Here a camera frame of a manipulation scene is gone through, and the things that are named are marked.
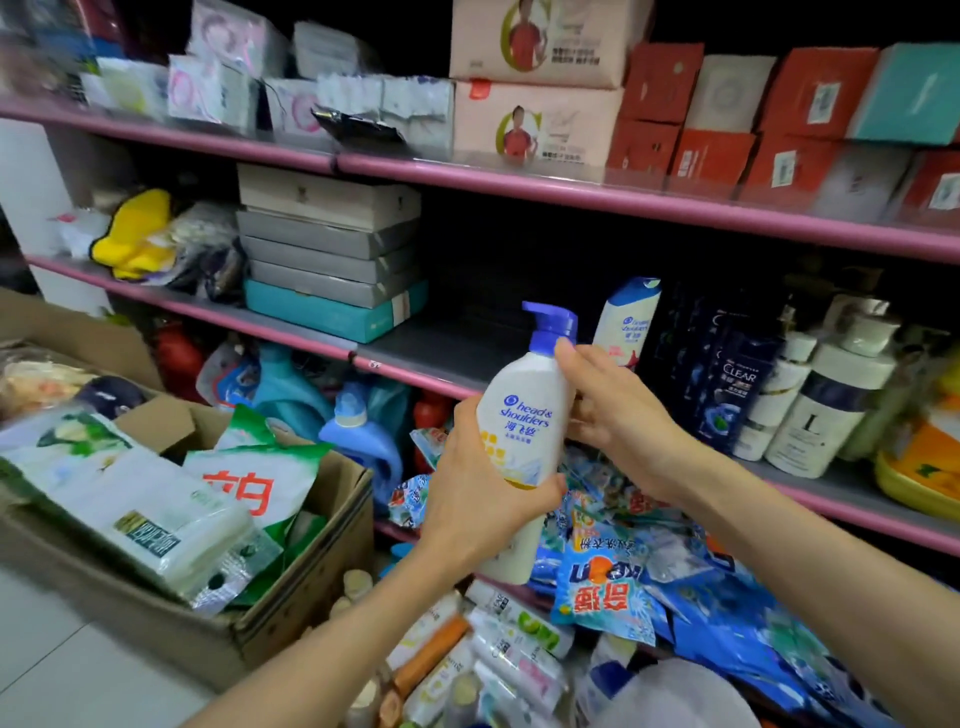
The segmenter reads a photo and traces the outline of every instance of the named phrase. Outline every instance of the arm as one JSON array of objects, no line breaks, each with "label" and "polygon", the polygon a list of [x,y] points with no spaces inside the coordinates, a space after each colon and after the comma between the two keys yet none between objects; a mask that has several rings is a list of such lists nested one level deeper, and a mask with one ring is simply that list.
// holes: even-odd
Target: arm
[{"label": "arm", "polygon": [[335,728],[376,669],[426,610],[525,523],[560,505],[561,477],[520,491],[493,468],[476,423],[479,397],[457,405],[456,428],[430,481],[417,546],[343,614],[288,647],[183,728]]},{"label": "arm", "polygon": [[749,566],[906,726],[960,713],[960,596],[783,496],[681,430],[603,350],[557,346],[583,393],[570,436],[682,507]]}]

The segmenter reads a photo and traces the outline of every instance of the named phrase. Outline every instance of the sticker label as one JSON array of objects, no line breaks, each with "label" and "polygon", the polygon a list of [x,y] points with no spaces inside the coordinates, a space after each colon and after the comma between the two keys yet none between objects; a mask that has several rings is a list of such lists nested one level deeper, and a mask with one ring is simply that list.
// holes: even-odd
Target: sticker label
[{"label": "sticker label", "polygon": [[789,187],[793,184],[793,173],[797,169],[797,151],[780,152],[774,155],[774,175],[771,187]]},{"label": "sticker label", "polygon": [[817,84],[817,90],[813,92],[813,103],[810,104],[810,111],[806,115],[807,124],[828,124],[833,116],[833,107],[837,103],[837,96],[840,95],[840,84]]},{"label": "sticker label", "polygon": [[941,175],[930,198],[930,209],[957,209],[960,207],[960,174]]}]

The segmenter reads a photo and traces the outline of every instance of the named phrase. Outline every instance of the yellow item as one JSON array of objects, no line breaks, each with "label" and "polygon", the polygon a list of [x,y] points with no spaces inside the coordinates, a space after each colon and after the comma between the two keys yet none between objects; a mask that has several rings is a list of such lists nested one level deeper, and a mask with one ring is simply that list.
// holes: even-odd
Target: yellow item
[{"label": "yellow item", "polygon": [[90,257],[114,269],[119,279],[139,278],[141,272],[169,270],[175,248],[158,246],[147,238],[163,231],[172,220],[170,193],[148,189],[117,208],[107,234],[90,247]]}]

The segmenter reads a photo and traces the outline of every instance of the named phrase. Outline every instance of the white package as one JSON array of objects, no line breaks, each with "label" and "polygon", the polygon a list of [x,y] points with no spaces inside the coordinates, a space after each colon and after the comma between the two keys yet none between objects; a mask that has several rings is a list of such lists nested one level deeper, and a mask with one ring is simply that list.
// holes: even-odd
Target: white package
[{"label": "white package", "polygon": [[224,0],[195,0],[186,52],[255,79],[282,76],[290,43],[267,18]]},{"label": "white package", "polygon": [[752,131],[775,62],[773,56],[704,56],[685,126],[713,132]]},{"label": "white package", "polygon": [[303,79],[264,79],[270,107],[270,121],[275,132],[329,137],[314,118],[317,106],[317,84]]},{"label": "white package", "polygon": [[294,25],[297,73],[315,79],[326,73],[368,73],[379,63],[373,49],[362,40],[319,23]]},{"label": "white package", "polygon": [[250,76],[214,59],[170,57],[167,113],[174,118],[252,129],[258,90]]}]

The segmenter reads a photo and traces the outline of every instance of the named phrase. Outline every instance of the gray box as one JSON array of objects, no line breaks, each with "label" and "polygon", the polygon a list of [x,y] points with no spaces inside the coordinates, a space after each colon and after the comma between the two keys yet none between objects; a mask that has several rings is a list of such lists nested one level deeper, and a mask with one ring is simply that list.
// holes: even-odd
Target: gray box
[{"label": "gray box", "polygon": [[417,248],[408,245],[373,260],[360,260],[345,255],[333,255],[298,248],[295,245],[275,243],[249,235],[240,236],[240,244],[251,260],[296,268],[308,273],[319,273],[338,279],[359,280],[361,283],[380,283],[409,268],[417,260]]},{"label": "gray box", "polygon": [[241,235],[361,260],[372,260],[410,242],[419,223],[420,218],[397,223],[382,231],[363,232],[266,212],[237,212],[237,227]]},{"label": "gray box", "polygon": [[412,265],[399,273],[387,277],[379,283],[361,283],[356,280],[338,279],[319,273],[285,268],[282,265],[264,263],[259,260],[250,262],[250,277],[261,283],[289,288],[298,293],[319,296],[341,303],[376,308],[394,296],[403,293],[420,280],[420,266]]}]

